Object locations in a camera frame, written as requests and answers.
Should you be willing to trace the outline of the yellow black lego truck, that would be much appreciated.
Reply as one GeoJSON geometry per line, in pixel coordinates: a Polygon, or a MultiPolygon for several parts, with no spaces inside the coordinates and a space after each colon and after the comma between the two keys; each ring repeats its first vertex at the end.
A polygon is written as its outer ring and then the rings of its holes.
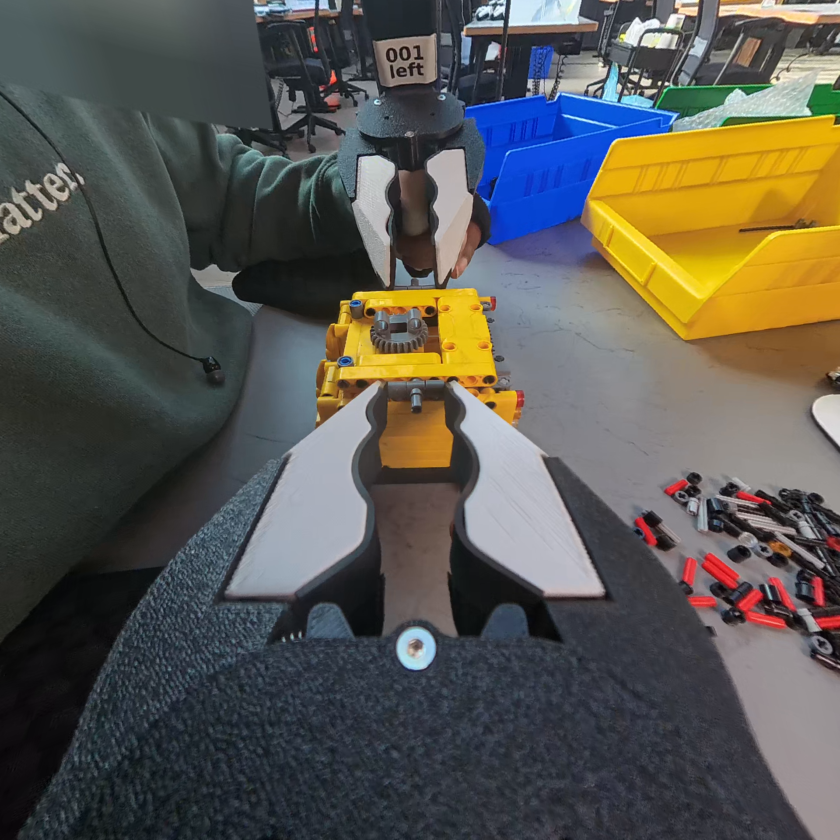
{"type": "MultiPolygon", "coordinates": [[[[339,316],[327,331],[326,355],[320,362],[316,380],[316,425],[330,419],[354,399],[340,405],[337,398],[320,395],[326,362],[335,362],[346,354],[356,358],[367,353],[399,354],[421,350],[439,352],[438,317],[424,319],[418,309],[412,308],[403,314],[390,314],[386,310],[380,310],[375,313],[373,319],[357,319],[351,317],[347,306],[349,301],[341,302],[339,316]]],[[[490,313],[487,314],[487,322],[490,329],[490,313]]],[[[516,426],[524,406],[524,394],[511,388],[510,375],[501,369],[503,358],[495,352],[494,343],[493,352],[500,377],[499,386],[496,389],[481,391],[473,388],[466,390],[477,396],[503,420],[516,426]]],[[[388,400],[386,429],[380,439],[381,461],[384,467],[444,469],[449,466],[452,445],[453,436],[445,423],[444,401],[429,402],[420,413],[413,413],[407,403],[388,400]]]]}

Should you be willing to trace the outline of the white board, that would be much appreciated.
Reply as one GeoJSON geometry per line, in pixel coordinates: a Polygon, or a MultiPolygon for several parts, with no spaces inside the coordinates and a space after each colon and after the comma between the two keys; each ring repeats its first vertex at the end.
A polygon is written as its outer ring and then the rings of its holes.
{"type": "Polygon", "coordinates": [[[811,408],[812,419],[826,439],[839,450],[839,393],[826,394],[814,400],[811,408]]]}

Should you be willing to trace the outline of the person's green hoodie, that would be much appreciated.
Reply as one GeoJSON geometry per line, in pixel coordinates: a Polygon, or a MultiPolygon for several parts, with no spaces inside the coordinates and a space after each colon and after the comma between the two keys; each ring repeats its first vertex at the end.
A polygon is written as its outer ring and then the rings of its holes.
{"type": "Polygon", "coordinates": [[[251,315],[201,287],[167,153],[195,130],[2,85],[2,637],[233,410],[251,315]],[[161,339],[131,319],[113,262],[161,339]]]}

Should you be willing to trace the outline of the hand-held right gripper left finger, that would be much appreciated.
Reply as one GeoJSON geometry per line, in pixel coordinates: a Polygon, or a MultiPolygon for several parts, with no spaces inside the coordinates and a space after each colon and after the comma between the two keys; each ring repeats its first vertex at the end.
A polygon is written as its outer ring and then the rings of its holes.
{"type": "Polygon", "coordinates": [[[285,606],[286,631],[332,603],[357,636],[384,625],[382,552],[370,488],[382,471],[385,385],[375,382],[287,451],[225,583],[228,602],[285,606]]]}

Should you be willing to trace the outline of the yellow plastic bin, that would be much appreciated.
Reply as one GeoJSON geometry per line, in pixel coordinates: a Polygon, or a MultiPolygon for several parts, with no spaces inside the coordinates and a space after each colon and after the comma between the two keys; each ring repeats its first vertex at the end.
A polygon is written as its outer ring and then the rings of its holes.
{"type": "Polygon", "coordinates": [[[592,244],[683,340],[838,319],[834,117],[616,140],[587,197],[592,244]],[[818,227],[741,234],[815,219],[818,227]]]}

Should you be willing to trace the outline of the wooden top desk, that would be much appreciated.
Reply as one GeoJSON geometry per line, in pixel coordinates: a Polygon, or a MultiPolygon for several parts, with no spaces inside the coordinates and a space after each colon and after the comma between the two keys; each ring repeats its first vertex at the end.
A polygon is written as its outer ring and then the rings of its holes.
{"type": "Polygon", "coordinates": [[[587,17],[577,16],[570,22],[543,20],[509,23],[486,20],[471,21],[462,29],[462,36],[471,39],[469,69],[466,81],[458,83],[458,96],[468,105],[515,99],[526,96],[533,48],[549,46],[556,57],[581,53],[583,37],[594,33],[599,25],[587,17]],[[499,69],[485,70],[491,43],[502,48],[499,69]]]}

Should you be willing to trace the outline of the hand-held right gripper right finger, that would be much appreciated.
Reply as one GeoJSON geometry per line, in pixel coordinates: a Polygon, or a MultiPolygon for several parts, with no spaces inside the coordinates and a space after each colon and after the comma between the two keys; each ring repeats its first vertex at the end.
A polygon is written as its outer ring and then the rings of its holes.
{"type": "Polygon", "coordinates": [[[457,383],[445,394],[450,469],[460,490],[448,588],[460,636],[477,636],[501,605],[554,636],[548,604],[601,602],[607,591],[551,471],[553,459],[457,383]]]}

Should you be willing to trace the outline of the black utility cart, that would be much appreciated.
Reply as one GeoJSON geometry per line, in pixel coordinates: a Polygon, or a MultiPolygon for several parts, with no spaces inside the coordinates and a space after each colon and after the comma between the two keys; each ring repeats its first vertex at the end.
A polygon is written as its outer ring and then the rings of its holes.
{"type": "Polygon", "coordinates": [[[609,45],[605,54],[608,70],[604,100],[651,107],[662,94],[686,47],[687,33],[681,24],[651,25],[657,22],[643,22],[634,43],[624,36],[609,45]]]}

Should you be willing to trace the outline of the blue plastic bin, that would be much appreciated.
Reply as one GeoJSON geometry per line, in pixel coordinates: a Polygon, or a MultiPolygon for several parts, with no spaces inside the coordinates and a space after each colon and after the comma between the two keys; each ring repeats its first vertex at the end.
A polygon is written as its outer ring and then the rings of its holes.
{"type": "Polygon", "coordinates": [[[486,146],[478,193],[490,243],[579,217],[614,141],[666,133],[678,115],[562,91],[468,107],[486,146]]]}

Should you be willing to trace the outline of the pile of small lego parts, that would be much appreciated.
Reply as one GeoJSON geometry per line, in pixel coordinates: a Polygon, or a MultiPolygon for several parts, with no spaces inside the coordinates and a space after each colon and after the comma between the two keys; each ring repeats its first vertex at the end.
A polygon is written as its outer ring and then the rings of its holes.
{"type": "Polygon", "coordinates": [[[716,486],[696,471],[663,489],[703,545],[683,551],[689,604],[730,627],[790,632],[811,661],[839,671],[838,511],[819,493],[767,491],[737,477],[716,486]]]}

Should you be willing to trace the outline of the clear bubble wrap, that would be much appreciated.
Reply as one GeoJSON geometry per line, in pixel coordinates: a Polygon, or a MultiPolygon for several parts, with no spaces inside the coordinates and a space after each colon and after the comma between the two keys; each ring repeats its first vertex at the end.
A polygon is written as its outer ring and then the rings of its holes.
{"type": "Polygon", "coordinates": [[[729,119],[769,121],[812,116],[808,107],[819,73],[814,70],[798,77],[787,77],[761,91],[747,93],[736,87],[714,108],[704,108],[680,117],[674,132],[719,128],[729,119]]]}

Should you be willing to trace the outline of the green plastic bin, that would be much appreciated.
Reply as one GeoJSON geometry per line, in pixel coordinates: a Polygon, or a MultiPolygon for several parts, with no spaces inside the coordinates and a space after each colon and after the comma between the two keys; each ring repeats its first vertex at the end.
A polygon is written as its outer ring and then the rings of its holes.
{"type": "MultiPolygon", "coordinates": [[[[735,88],[745,88],[747,93],[761,91],[771,85],[741,85],[741,86],[697,86],[697,87],[669,87],[656,102],[656,108],[676,113],[678,119],[690,116],[699,110],[710,109],[720,104],[726,95],[735,88]]],[[[808,107],[812,111],[811,117],[834,117],[839,122],[839,91],[831,85],[816,83],[808,107]]],[[[729,119],[720,128],[762,122],[783,121],[788,119],[775,118],[769,121],[748,121],[747,119],[729,119]]]]}

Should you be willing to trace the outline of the black office chair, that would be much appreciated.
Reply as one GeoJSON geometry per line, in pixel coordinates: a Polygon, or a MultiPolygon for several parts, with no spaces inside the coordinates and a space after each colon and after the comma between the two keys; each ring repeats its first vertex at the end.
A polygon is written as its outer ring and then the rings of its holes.
{"type": "Polygon", "coordinates": [[[322,91],[329,84],[329,74],[319,58],[311,58],[301,46],[301,30],[298,22],[284,22],[258,25],[259,46],[266,71],[269,95],[271,130],[276,137],[276,147],[287,153],[287,142],[304,138],[308,152],[314,154],[316,147],[312,136],[316,128],[323,128],[341,136],[343,129],[331,119],[333,113],[322,91]],[[282,93],[290,99],[300,93],[303,105],[301,117],[296,122],[280,122],[282,93]]]}

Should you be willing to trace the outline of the person's left hand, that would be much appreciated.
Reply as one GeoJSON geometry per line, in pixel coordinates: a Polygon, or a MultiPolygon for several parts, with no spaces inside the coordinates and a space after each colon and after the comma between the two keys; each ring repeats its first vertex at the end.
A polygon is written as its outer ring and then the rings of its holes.
{"type": "MultiPolygon", "coordinates": [[[[476,250],[480,247],[482,231],[476,222],[470,222],[460,248],[458,259],[451,271],[453,279],[460,278],[469,266],[476,250]]],[[[395,252],[404,266],[417,270],[433,269],[434,246],[428,234],[410,236],[401,234],[396,240],[395,252]]]]}

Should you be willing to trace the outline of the long wooden desk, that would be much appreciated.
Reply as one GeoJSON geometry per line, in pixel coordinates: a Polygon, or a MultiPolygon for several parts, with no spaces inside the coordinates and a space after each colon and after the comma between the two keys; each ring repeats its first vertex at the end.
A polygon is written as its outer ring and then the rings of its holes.
{"type": "Polygon", "coordinates": [[[725,26],[737,20],[776,19],[786,25],[798,28],[813,26],[838,26],[839,2],[836,3],[735,3],[720,2],[717,23],[713,28],[725,26]]]}

